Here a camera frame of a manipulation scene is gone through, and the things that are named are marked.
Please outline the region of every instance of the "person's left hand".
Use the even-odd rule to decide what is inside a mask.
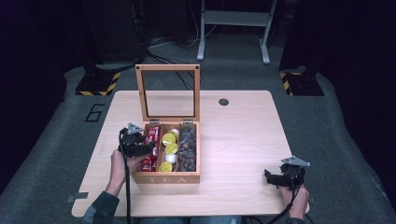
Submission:
[[[145,157],[146,156],[139,156],[139,157],[127,159],[130,175],[136,169],[137,164],[143,159],[145,159]],[[116,149],[113,151],[113,154],[111,155],[110,180],[108,181],[106,191],[117,197],[124,183],[125,183],[124,160],[122,157],[122,153]]]

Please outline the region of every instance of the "black stand leg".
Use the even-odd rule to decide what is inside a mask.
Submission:
[[[128,65],[110,70],[104,70],[96,66],[89,70],[85,68],[85,75],[76,87],[76,94],[82,94],[85,91],[108,92],[115,80],[115,75],[133,67],[134,65]]]

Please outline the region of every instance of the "black cable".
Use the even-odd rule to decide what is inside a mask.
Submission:
[[[314,220],[312,220],[312,218],[311,218],[308,214],[305,214],[305,216],[306,216],[306,218],[308,218],[308,220],[309,220],[312,224],[315,224]]]
[[[248,217],[248,218],[250,218],[250,223],[252,223],[252,224],[253,224],[252,219],[254,219],[255,221],[258,221],[260,224],[263,224],[262,221],[259,220],[257,217]]]
[[[122,153],[122,158],[124,161],[125,168],[125,182],[126,182],[126,221],[128,224],[131,224],[131,187],[130,187],[130,179],[129,179],[129,166],[128,166],[128,157],[123,150],[122,147],[122,135],[127,132],[127,129],[123,128],[119,134],[119,144],[120,151]]]
[[[168,60],[168,59],[165,59],[165,58],[160,57],[160,56],[158,56],[158,55],[152,54],[152,53],[150,53],[150,52],[148,53],[148,56],[150,57],[151,60],[153,60],[153,61],[155,61],[155,62],[157,62],[157,63],[162,63],[162,64],[172,63],[172,64],[176,64],[176,63],[174,63],[174,62],[172,62],[172,61],[170,61],[170,60]],[[180,75],[179,72],[175,72],[175,73],[176,73],[177,76],[180,78],[181,82],[183,83],[184,87],[185,87],[187,90],[189,90],[189,88],[193,89],[192,85],[190,85],[188,82],[186,82],[186,81],[184,80],[184,78]]]
[[[155,45],[161,45],[163,43],[166,43],[165,40],[168,40],[168,37],[160,37],[160,38],[157,38],[157,39],[154,39],[154,40],[150,40],[149,45],[151,47],[155,46]]]
[[[121,71],[125,71],[125,70],[128,70],[128,69],[131,69],[131,68],[133,68],[134,67],[134,64],[129,64],[129,65],[125,65],[125,66],[123,66],[123,67],[118,67],[118,68],[110,68],[110,69],[102,69],[102,68],[99,68],[99,69],[101,69],[101,70],[104,70],[104,71],[107,71],[107,72],[109,72],[109,73],[112,73],[112,72],[121,72]]]
[[[148,53],[148,56],[150,56],[150,57],[155,57],[156,59],[161,59],[161,60],[164,60],[164,61],[166,61],[166,62],[169,62],[169,63],[172,63],[172,64],[176,64],[176,63],[174,63],[174,62],[172,62],[172,60],[174,60],[174,61],[178,61],[178,62],[181,62],[181,63],[186,63],[186,62],[183,62],[183,61],[181,61],[181,60],[179,60],[179,59],[172,59],[172,60],[169,60],[169,59],[165,59],[165,58],[163,58],[163,57],[161,57],[161,56],[158,56],[158,55],[155,55],[155,54],[152,54],[152,53]],[[187,72],[190,76],[191,76],[191,78],[193,78],[193,75],[192,75],[192,73],[190,73],[190,72]],[[202,76],[202,73],[200,74],[200,83],[202,83],[202,80],[203,80],[203,76]]]

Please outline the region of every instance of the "hand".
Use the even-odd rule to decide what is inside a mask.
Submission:
[[[137,164],[145,159],[146,156],[128,158],[127,164],[129,167],[129,174],[136,169]],[[117,149],[113,151],[111,155],[111,172],[110,180],[108,181],[106,192],[119,196],[122,185],[125,183],[125,168],[122,153]]]
[[[279,187],[279,189],[283,198],[283,204],[287,206],[291,202],[292,191],[285,187]],[[305,185],[302,184],[298,190],[296,198],[294,199],[293,206],[289,210],[290,217],[297,217],[301,220],[304,220],[306,207],[308,206],[308,199],[309,192],[305,188]]]

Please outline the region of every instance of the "yellow black hazard tape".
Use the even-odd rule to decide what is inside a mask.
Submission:
[[[113,79],[111,80],[110,85],[108,86],[107,90],[105,91],[76,91],[76,95],[110,95],[113,92],[114,88],[116,88],[117,81],[119,80],[120,73],[114,75]]]
[[[290,74],[292,74],[292,75],[300,75],[301,73],[290,73]],[[280,77],[282,78],[283,87],[285,88],[286,94],[287,95],[293,95],[293,92],[291,91],[288,79],[286,78],[286,73],[280,73]]]

